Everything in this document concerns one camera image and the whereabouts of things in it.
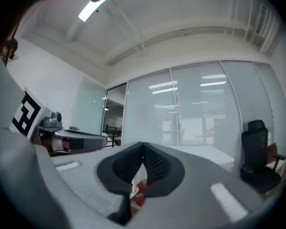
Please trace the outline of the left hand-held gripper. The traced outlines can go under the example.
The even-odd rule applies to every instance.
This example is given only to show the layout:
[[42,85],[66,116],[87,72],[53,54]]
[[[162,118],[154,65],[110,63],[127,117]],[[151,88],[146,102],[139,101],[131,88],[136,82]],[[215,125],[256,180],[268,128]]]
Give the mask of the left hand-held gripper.
[[71,154],[94,152],[107,145],[102,135],[63,129],[61,113],[47,108],[27,87],[24,93],[10,126],[12,131],[46,147],[52,155],[63,153],[63,143]]

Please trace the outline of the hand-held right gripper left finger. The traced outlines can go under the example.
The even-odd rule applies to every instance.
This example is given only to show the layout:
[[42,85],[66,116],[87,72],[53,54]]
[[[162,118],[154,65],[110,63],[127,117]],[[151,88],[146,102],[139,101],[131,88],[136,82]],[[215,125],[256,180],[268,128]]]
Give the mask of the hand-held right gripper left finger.
[[131,215],[129,182],[142,143],[50,159],[50,192],[70,225],[143,225]]

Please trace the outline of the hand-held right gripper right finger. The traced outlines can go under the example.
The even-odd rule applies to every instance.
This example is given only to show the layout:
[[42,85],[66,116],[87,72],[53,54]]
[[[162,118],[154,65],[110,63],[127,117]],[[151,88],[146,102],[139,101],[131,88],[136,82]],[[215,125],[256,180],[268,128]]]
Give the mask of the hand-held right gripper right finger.
[[144,143],[145,201],[133,229],[256,229],[262,199],[216,163]]

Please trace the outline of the person's right hand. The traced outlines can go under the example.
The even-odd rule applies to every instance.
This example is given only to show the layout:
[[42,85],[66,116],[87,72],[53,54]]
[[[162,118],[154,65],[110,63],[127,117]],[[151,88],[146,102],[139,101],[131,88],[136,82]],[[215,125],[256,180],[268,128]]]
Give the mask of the person's right hand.
[[147,179],[141,180],[138,183],[137,188],[138,188],[138,193],[136,194],[135,202],[138,206],[141,207],[145,201],[145,191],[147,188]]

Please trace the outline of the black metal railing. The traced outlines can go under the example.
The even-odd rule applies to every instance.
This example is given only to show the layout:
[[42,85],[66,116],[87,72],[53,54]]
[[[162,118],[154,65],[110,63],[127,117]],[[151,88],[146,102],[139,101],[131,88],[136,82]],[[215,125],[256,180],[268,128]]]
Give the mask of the black metal railing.
[[110,127],[107,125],[102,131],[102,136],[107,138],[105,148],[120,146],[122,142],[122,129],[120,127]]

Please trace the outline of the black office chair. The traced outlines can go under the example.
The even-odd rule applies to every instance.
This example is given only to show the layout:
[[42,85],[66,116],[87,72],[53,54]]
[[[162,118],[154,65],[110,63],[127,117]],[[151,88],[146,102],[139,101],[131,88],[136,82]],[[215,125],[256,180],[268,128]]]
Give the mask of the black office chair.
[[244,162],[240,178],[260,194],[279,185],[281,176],[276,168],[279,161],[286,160],[286,156],[268,151],[267,140],[268,129],[262,120],[249,122],[247,131],[241,135]]

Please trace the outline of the person's torso in pale top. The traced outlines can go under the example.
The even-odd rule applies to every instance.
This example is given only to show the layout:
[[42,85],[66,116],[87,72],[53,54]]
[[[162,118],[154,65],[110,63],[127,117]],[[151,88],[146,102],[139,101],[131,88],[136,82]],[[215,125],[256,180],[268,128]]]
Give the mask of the person's torso in pale top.
[[0,128],[9,128],[25,96],[0,57]]

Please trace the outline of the ceiling light strip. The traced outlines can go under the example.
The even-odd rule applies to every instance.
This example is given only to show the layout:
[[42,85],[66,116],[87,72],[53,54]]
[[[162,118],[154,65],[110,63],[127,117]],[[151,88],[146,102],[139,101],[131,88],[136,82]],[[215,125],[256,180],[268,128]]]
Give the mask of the ceiling light strip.
[[87,21],[87,19],[96,11],[98,8],[105,2],[106,0],[100,1],[90,1],[84,9],[79,14],[78,18],[81,19],[83,22]]

